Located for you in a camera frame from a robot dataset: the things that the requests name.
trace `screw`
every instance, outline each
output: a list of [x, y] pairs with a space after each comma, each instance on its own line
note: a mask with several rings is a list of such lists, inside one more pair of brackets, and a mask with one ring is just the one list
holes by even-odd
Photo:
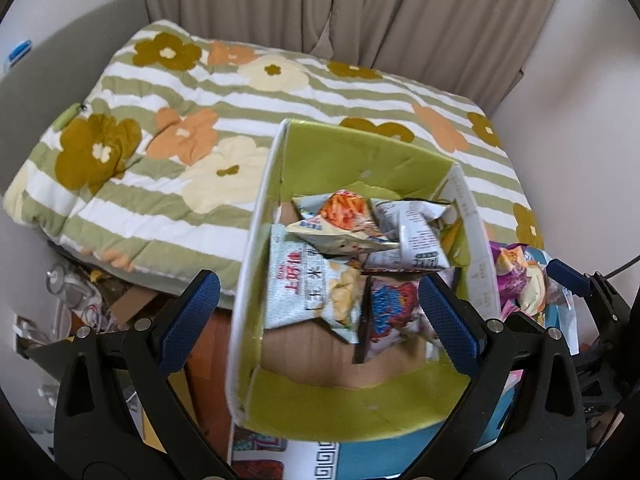
[[504, 325], [499, 319], [490, 319], [486, 322], [486, 327], [497, 334], [504, 330]]
[[546, 333], [549, 334], [551, 339], [555, 339], [556, 341], [562, 339], [562, 332], [560, 332], [555, 326], [547, 330]]
[[148, 317], [143, 317], [142, 319], [137, 320], [136, 324], [134, 325], [135, 329], [138, 332], [144, 332], [150, 326], [151, 320]]
[[80, 339], [84, 339], [90, 333], [91, 333], [91, 328], [88, 327], [87, 325], [82, 325], [76, 332], [76, 336], [78, 336]]

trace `bed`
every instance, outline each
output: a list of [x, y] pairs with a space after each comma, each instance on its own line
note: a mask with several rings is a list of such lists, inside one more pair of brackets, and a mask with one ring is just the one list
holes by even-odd
[[466, 98], [407, 78], [190, 35], [167, 20], [121, 46], [66, 103], [4, 208], [73, 256], [180, 294], [216, 272], [232, 305], [271, 139], [286, 118], [395, 137], [462, 164], [489, 238], [542, 248], [500, 140]]

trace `blue gripper pad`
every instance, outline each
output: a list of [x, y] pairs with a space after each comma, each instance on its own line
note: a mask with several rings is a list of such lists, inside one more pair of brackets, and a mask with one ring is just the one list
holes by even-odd
[[576, 296], [588, 298], [591, 295], [591, 284], [589, 279], [580, 274], [573, 267], [569, 267], [561, 260], [551, 260], [546, 264], [546, 275], [560, 285], [568, 288]]
[[480, 369], [483, 348], [472, 334], [472, 329], [462, 319], [466, 313], [456, 311], [467, 308], [466, 304], [453, 295], [437, 274], [420, 280], [418, 300], [456, 370], [474, 378]]
[[167, 376], [184, 368], [219, 300], [220, 279], [210, 272], [191, 297], [186, 298], [186, 304], [162, 339], [158, 366], [161, 373]]

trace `wooden floor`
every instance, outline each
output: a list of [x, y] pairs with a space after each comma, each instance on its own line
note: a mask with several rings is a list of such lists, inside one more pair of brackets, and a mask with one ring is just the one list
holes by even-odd
[[231, 312], [218, 309], [187, 359], [187, 378], [200, 429], [226, 460], [231, 415], [226, 407], [225, 369]]

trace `curtain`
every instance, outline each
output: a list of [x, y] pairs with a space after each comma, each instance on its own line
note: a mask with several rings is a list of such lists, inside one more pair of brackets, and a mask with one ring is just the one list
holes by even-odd
[[205, 38], [306, 52], [466, 96], [491, 113], [555, 0], [147, 0]]

